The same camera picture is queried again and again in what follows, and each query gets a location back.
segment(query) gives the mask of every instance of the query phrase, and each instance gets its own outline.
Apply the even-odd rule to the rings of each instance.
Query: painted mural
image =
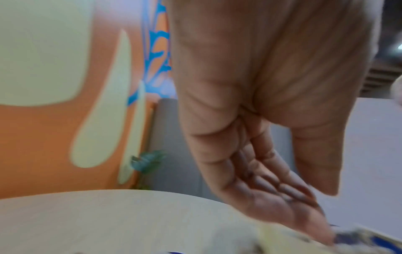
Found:
[[[135,183],[152,109],[176,98],[163,2],[2,0],[0,33],[0,198]]]

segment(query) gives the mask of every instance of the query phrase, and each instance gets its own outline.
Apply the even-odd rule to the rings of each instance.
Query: hand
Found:
[[[245,215],[330,244],[304,181],[338,192],[345,125],[375,55],[378,0],[170,0],[184,135],[211,190]],[[268,126],[292,133],[296,167]]]

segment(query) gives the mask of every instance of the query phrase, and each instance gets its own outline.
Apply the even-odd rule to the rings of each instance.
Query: orange wall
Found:
[[[75,98],[36,107],[0,105],[0,198],[61,191],[127,188],[135,182],[136,174],[125,185],[118,186],[116,183],[126,138],[132,127],[135,103],[127,107],[119,144],[104,163],[92,168],[79,168],[70,161],[70,149],[75,135],[103,91],[122,29],[126,31],[131,43],[130,94],[137,89],[144,73],[140,23],[143,13],[138,9],[143,3],[141,0],[96,1],[88,69],[82,88]],[[149,3],[151,18],[156,1]],[[167,30],[165,14],[157,19],[157,29]],[[167,46],[167,40],[159,40],[153,50],[165,50],[167,54]],[[161,61],[157,59],[153,62],[150,73],[157,71]],[[149,95],[148,117],[158,98],[159,95]]]

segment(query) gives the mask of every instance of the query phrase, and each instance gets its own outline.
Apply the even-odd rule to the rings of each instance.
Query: green plant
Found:
[[[144,177],[157,170],[165,158],[166,153],[163,150],[143,152],[139,157],[131,157],[131,167],[140,172],[137,184],[133,185],[131,189],[150,190],[150,186],[144,184]]]

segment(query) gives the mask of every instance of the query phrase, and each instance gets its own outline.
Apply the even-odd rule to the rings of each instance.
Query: round table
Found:
[[[1,254],[235,254],[254,244],[251,221],[194,196],[95,190],[0,200]]]

